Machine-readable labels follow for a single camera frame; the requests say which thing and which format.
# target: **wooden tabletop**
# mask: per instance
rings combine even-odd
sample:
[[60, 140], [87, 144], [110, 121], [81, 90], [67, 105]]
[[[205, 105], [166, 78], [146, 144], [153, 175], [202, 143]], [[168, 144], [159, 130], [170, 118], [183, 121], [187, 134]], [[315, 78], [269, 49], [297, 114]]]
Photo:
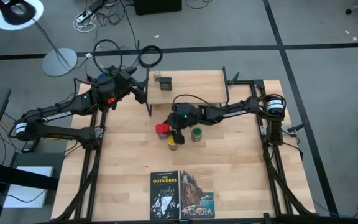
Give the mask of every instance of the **wooden tabletop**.
[[[185, 93], [198, 96], [210, 103], [227, 101], [222, 70], [159, 71], [161, 77], [172, 77], [172, 91], [162, 91], [159, 82], [153, 79], [153, 72], [149, 72], [147, 86], [147, 102], [150, 105], [172, 104], [174, 97]], [[175, 102], [201, 103], [200, 100], [189, 96], [179, 97]]]
[[[265, 80], [266, 93], [283, 95], [278, 80]], [[87, 86], [80, 86], [80, 93]], [[229, 87], [235, 103], [251, 95], [249, 85]], [[186, 144], [170, 151], [155, 134], [155, 125], [163, 122], [170, 105], [154, 106], [149, 117], [145, 105], [133, 95], [125, 97], [115, 111], [110, 111], [103, 139], [98, 184], [92, 219], [94, 221], [149, 220], [150, 173], [173, 170], [202, 172], [209, 180], [205, 191], [214, 192], [215, 218], [257, 218], [269, 212], [274, 217], [272, 197], [265, 162], [262, 158], [259, 127], [253, 114], [225, 119], [214, 126], [200, 126], [203, 138], [193, 143], [191, 129], [183, 134]], [[284, 124], [290, 124], [286, 111]], [[75, 116], [72, 126], [89, 126], [90, 116]], [[283, 140], [296, 146], [296, 140]], [[299, 152], [280, 146], [287, 184], [300, 202], [314, 212]], [[64, 160], [52, 218], [59, 216], [78, 189], [85, 151], [77, 149]], [[285, 211], [278, 187], [282, 211]], [[88, 193], [85, 195], [85, 215]]]

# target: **yellow jar lid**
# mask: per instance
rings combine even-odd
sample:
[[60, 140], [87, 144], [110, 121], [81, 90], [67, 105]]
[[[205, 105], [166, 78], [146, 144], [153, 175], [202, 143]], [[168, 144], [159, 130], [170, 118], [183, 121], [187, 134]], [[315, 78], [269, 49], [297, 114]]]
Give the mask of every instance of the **yellow jar lid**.
[[174, 142], [172, 135], [170, 135], [170, 136], [168, 137], [167, 142], [168, 142], [168, 145], [170, 145], [170, 146], [176, 146], [176, 145], [177, 145], [177, 144]]

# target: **book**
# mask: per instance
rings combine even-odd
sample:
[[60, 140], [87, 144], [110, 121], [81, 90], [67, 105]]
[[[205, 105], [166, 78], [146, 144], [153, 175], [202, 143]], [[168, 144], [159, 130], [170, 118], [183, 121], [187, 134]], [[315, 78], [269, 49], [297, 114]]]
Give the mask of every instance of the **book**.
[[211, 172], [208, 170], [180, 171], [181, 219], [215, 218]]
[[179, 219], [178, 171], [150, 174], [150, 219]]

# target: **lamp base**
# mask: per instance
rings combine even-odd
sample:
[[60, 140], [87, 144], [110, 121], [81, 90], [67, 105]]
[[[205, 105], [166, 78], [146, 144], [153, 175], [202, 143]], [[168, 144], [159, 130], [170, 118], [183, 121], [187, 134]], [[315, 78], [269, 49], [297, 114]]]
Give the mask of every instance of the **lamp base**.
[[42, 71], [46, 75], [59, 77], [72, 71], [77, 64], [77, 54], [74, 50], [68, 48], [59, 48], [58, 50], [59, 56], [55, 50], [52, 50], [42, 60]]

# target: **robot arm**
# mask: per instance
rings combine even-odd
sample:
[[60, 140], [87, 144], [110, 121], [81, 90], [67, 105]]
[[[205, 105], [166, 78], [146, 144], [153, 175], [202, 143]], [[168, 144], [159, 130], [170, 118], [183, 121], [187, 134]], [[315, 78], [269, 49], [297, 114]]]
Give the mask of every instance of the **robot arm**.
[[[267, 105], [267, 112], [264, 111], [260, 103]], [[223, 119], [249, 113], [257, 114], [269, 122], [267, 137], [270, 143], [283, 144], [281, 122], [285, 117], [285, 99], [280, 95], [267, 95], [263, 98], [250, 96], [245, 101], [223, 107], [207, 104], [196, 108], [189, 103], [174, 103], [172, 111], [167, 122], [173, 129], [173, 138], [177, 144], [185, 143], [181, 134], [181, 130], [184, 128], [197, 124], [211, 126], [220, 123]]]
[[111, 67], [109, 72], [115, 72], [116, 75], [95, 80], [90, 90], [74, 97], [71, 101], [28, 111], [15, 124], [16, 138], [21, 141], [38, 138], [77, 140], [84, 149], [94, 149], [102, 133], [100, 128], [61, 128], [47, 126], [44, 123], [74, 114], [86, 116], [96, 110], [106, 111], [110, 108], [115, 110], [117, 102], [129, 93], [135, 94], [135, 99], [139, 103], [145, 103], [144, 83], [139, 83], [131, 77], [135, 71], [136, 69], [130, 69], [116, 72], [116, 68]]

